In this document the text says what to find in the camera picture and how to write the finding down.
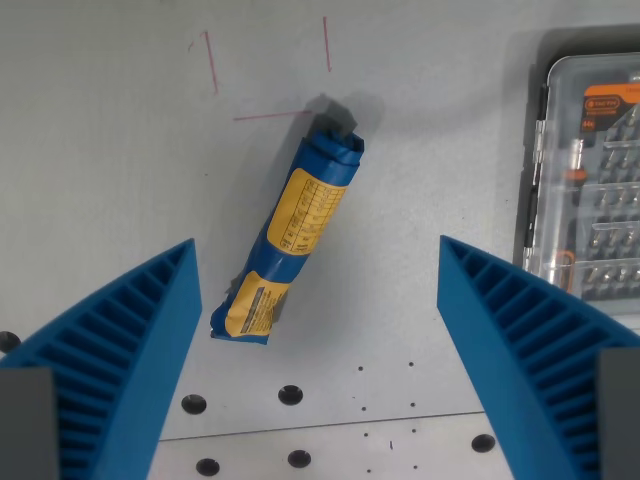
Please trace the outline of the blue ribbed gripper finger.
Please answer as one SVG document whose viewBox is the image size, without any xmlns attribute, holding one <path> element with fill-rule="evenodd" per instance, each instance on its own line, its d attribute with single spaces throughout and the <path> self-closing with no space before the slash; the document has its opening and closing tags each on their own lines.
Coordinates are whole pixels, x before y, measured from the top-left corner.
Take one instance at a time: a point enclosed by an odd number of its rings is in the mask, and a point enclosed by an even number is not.
<svg viewBox="0 0 640 480">
<path fill-rule="evenodd" d="M 51 371 L 63 479 L 147 477 L 202 312 L 188 239 L 60 314 L 1 361 Z"/>
<path fill-rule="evenodd" d="M 437 308 L 516 479 L 598 479 L 596 365 L 632 330 L 443 235 Z"/>
</svg>

